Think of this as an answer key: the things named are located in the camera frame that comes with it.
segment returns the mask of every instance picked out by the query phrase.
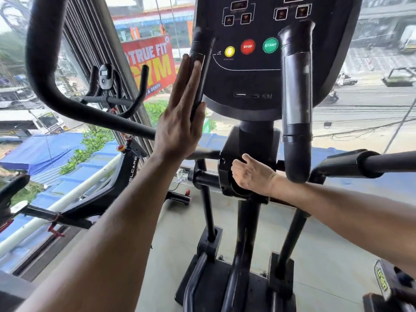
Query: yellow button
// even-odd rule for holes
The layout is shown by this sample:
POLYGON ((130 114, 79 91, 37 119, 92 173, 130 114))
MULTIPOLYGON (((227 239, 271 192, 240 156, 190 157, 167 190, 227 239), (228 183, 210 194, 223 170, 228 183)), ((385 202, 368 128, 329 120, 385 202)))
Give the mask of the yellow button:
POLYGON ((226 51, 225 51, 225 55, 226 55, 226 57, 232 57, 233 55, 234 55, 234 53, 235 53, 235 49, 234 49, 234 47, 233 46, 228 46, 227 48, 226 48, 226 51))

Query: right arm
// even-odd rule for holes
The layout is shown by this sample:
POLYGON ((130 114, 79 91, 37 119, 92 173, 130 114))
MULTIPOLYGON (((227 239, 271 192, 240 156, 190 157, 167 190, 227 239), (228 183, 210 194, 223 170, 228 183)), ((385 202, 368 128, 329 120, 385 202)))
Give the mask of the right arm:
POLYGON ((319 184, 296 184, 247 154, 235 160, 237 184, 288 202, 351 243, 416 278, 416 207, 388 198, 319 184))

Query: bike seat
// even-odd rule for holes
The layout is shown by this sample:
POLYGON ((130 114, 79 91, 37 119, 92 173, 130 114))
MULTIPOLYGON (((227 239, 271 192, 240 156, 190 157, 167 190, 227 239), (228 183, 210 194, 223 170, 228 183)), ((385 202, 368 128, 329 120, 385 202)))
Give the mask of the bike seat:
POLYGON ((0 211, 10 207, 10 201, 17 192, 23 189, 30 180, 30 175, 21 175, 0 189, 0 211))

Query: forearm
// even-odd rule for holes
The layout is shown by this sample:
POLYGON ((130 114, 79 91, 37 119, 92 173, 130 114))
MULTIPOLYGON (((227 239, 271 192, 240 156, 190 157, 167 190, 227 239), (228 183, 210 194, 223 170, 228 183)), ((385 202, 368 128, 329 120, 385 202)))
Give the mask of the forearm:
POLYGON ((416 277, 416 207, 370 194, 279 179, 272 196, 416 277))
POLYGON ((178 166, 150 157, 19 312, 133 311, 161 206, 178 166))

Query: red stop button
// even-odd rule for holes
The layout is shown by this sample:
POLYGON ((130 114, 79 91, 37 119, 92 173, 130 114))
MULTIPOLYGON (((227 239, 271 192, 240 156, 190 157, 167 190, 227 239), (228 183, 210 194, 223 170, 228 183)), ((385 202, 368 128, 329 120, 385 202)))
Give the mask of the red stop button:
POLYGON ((241 52, 243 54, 250 54, 254 51, 254 48, 256 47, 256 43, 252 39, 246 39, 241 44, 241 52))

